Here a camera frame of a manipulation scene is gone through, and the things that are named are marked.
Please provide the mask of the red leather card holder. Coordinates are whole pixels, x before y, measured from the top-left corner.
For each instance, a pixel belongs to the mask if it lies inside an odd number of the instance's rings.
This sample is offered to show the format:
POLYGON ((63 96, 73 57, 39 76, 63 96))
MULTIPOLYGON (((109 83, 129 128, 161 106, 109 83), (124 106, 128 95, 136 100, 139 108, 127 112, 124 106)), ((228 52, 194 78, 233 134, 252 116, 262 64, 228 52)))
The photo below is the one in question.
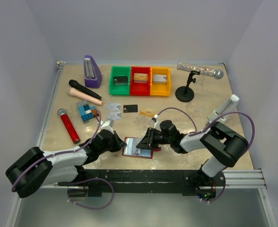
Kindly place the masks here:
POLYGON ((141 138, 125 137, 124 142, 126 143, 126 146, 122 150, 122 155, 128 157, 141 157, 141 158, 152 159, 154 152, 161 151, 161 148, 157 148, 157 149, 137 148, 136 145, 140 141, 141 138))

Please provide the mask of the gold credit card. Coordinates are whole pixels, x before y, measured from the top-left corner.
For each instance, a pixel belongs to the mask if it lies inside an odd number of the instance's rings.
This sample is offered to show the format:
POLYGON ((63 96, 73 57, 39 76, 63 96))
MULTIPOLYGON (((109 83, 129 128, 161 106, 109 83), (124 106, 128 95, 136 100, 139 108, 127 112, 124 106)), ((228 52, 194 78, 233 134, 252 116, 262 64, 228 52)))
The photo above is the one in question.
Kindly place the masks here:
POLYGON ((155 116, 155 111, 150 108, 145 108, 142 107, 140 110, 140 115, 142 116, 148 116, 148 117, 154 117, 155 116))

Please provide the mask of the silver credit card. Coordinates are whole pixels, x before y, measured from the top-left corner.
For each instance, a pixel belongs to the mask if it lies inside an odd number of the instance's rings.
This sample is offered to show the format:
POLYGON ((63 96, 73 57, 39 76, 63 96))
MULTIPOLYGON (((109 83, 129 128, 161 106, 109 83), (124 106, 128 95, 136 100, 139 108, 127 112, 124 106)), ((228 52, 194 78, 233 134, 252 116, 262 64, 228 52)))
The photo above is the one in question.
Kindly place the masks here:
POLYGON ((107 120, 121 120, 121 112, 110 112, 107 113, 107 120))
POLYGON ((127 146, 124 149, 124 155, 138 156, 141 153, 141 149, 136 148, 136 145, 140 142, 140 138, 126 138, 127 146))

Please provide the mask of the grey credit card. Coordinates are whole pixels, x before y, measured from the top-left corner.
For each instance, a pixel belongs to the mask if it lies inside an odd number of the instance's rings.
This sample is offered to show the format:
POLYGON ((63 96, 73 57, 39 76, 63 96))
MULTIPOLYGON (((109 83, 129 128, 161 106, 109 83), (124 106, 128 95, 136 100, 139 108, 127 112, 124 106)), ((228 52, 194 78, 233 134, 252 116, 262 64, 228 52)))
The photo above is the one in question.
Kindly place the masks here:
POLYGON ((137 113, 138 105, 123 105, 123 113, 137 113))

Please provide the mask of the blue credit card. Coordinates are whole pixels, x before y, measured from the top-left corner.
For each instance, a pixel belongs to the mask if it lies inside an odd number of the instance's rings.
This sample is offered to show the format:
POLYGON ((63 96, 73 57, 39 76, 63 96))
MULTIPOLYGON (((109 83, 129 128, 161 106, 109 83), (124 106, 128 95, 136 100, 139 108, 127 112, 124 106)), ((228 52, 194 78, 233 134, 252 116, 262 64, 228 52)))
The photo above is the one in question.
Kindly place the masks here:
POLYGON ((120 112, 121 104, 119 103, 107 103, 106 110, 113 112, 120 112))

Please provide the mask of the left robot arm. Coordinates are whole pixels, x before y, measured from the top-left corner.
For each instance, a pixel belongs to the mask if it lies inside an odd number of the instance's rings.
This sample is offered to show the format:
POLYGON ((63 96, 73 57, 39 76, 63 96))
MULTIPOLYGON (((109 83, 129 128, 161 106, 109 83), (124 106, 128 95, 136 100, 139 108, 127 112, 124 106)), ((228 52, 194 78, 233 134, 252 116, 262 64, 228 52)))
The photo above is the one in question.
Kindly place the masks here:
POLYGON ((116 131, 101 130, 84 143, 59 151, 42 151, 39 147, 30 148, 5 172, 12 184, 12 192, 26 198, 40 187, 68 182, 81 185, 85 181, 83 165, 96 161, 105 152, 117 152, 126 147, 116 131))

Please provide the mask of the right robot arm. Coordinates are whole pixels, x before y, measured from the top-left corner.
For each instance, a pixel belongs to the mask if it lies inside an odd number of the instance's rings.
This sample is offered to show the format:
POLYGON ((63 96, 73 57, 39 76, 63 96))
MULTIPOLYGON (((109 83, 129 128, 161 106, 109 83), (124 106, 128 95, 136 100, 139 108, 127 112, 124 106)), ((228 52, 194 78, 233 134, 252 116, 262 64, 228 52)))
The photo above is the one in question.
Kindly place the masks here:
POLYGON ((203 185, 210 185, 215 180, 215 175, 224 168, 235 166, 249 146, 243 136, 220 122, 215 122, 207 132, 189 136, 180 133, 171 120, 165 120, 160 123, 159 130, 148 128, 136 148, 157 149, 159 145, 167 144, 178 154, 203 148, 212 154, 198 174, 198 180, 203 185))

